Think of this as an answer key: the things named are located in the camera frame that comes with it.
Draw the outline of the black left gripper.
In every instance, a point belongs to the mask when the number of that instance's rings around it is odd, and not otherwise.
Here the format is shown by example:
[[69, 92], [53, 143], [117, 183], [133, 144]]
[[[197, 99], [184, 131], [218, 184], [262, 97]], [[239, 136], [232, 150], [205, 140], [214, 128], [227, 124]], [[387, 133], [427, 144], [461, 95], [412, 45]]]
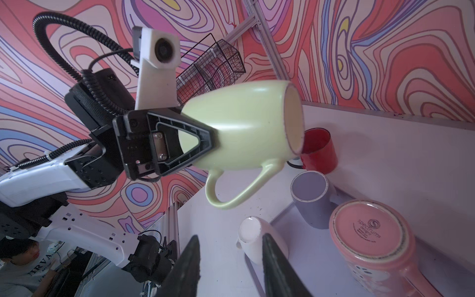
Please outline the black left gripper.
[[173, 174], [215, 148], [214, 128], [169, 108], [117, 117], [103, 109], [75, 113], [92, 142], [65, 164], [89, 188], [110, 185], [122, 172], [132, 180]]

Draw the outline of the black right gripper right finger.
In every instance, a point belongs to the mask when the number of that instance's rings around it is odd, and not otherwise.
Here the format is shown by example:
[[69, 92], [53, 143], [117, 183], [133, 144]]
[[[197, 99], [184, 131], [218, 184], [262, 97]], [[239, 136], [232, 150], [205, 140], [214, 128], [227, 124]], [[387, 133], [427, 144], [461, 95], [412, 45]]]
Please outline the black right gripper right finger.
[[269, 233], [262, 238], [262, 256], [267, 297], [312, 296]]

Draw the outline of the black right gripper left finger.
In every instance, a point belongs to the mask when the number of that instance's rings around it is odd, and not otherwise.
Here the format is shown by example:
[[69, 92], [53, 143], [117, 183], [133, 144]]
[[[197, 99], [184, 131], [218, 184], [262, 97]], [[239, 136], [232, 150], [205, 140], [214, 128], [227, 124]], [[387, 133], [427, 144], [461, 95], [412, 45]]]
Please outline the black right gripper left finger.
[[200, 280], [200, 242], [194, 235], [170, 274], [157, 290], [156, 297], [196, 297]]

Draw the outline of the white mug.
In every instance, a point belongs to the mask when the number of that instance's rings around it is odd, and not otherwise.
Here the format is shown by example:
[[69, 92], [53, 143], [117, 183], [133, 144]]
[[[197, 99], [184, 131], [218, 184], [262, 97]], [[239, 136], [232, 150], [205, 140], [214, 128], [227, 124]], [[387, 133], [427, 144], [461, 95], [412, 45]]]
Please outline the white mug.
[[259, 217], [251, 216], [244, 219], [237, 233], [236, 247], [255, 264], [263, 266], [263, 236], [269, 234], [277, 243], [278, 247], [289, 258], [289, 249], [286, 241], [279, 232], [267, 221]]

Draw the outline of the purple mug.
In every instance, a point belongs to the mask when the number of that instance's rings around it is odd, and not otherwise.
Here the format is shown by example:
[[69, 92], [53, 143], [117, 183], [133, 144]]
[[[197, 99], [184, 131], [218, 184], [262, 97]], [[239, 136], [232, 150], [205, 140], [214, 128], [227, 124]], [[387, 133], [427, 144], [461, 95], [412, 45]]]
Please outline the purple mug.
[[291, 182], [291, 195], [299, 213], [311, 227], [329, 229], [330, 217], [337, 205], [332, 202], [336, 189], [321, 172], [306, 171]]

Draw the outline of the light green mug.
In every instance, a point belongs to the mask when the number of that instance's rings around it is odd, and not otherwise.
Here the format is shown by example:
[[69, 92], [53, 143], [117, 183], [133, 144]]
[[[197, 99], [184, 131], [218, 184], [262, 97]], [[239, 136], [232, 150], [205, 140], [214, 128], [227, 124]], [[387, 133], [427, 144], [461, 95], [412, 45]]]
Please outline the light green mug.
[[[208, 171], [206, 197], [232, 209], [253, 196], [297, 157], [304, 146], [304, 114], [296, 86], [288, 80], [256, 80], [190, 99], [181, 114], [214, 129], [215, 148], [193, 165]], [[222, 202], [216, 183], [226, 170], [260, 167], [259, 176], [235, 198]]]

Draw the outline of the pink patterned mug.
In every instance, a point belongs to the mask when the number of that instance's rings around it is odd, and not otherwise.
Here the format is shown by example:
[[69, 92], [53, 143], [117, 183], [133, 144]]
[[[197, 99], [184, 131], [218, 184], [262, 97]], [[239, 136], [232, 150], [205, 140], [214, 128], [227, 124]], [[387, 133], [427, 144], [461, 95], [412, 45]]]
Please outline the pink patterned mug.
[[352, 276], [376, 297], [438, 297], [418, 266], [415, 236], [388, 205], [351, 200], [329, 220], [331, 238]]

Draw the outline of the red mug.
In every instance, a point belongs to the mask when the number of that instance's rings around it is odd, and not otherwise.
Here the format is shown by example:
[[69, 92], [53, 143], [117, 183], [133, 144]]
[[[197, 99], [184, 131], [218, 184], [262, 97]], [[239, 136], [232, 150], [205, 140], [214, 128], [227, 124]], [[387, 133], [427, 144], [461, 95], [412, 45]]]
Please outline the red mug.
[[304, 133], [304, 147], [299, 156], [301, 165], [287, 164], [295, 169], [329, 174], [338, 165], [338, 157], [331, 134], [324, 128], [308, 129]]

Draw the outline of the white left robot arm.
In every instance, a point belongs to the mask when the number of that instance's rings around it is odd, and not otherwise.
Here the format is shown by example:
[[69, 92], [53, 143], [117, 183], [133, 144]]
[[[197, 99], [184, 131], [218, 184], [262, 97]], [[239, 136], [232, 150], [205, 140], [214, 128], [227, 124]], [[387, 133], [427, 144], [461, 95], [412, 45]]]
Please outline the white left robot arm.
[[[76, 71], [51, 44], [51, 24], [84, 33], [122, 58], [138, 75], [137, 95], [131, 96], [111, 69]], [[215, 147], [214, 130], [178, 106], [179, 38], [135, 27], [133, 46], [124, 49], [96, 28], [58, 12], [37, 14], [33, 31], [50, 58], [75, 79], [65, 100], [90, 137], [9, 169], [1, 178], [1, 231], [17, 239], [71, 243], [106, 257], [138, 282], [198, 281], [197, 237], [180, 257], [175, 241], [162, 245], [151, 235], [119, 231], [67, 201], [67, 192], [113, 184], [122, 173], [149, 182], [151, 174], [161, 178], [178, 172]]]

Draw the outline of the person in grey shirt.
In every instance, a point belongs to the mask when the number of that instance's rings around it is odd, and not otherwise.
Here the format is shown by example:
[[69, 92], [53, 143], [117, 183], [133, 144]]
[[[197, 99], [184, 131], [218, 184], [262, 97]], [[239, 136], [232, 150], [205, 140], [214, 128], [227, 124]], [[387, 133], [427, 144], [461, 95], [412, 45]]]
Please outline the person in grey shirt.
[[57, 272], [49, 241], [1, 240], [1, 296], [44, 297]]

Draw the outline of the lavender plastic tray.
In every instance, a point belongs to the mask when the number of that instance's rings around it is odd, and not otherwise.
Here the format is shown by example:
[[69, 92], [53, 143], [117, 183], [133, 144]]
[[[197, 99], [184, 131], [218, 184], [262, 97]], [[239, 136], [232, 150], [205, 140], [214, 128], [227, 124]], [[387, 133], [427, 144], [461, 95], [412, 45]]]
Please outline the lavender plastic tray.
[[[294, 203], [270, 223], [284, 239], [289, 263], [314, 297], [418, 297], [405, 278], [384, 284], [374, 271], [345, 261], [329, 230], [308, 225]], [[475, 275], [424, 241], [416, 240], [419, 271], [443, 297], [472, 297]]]

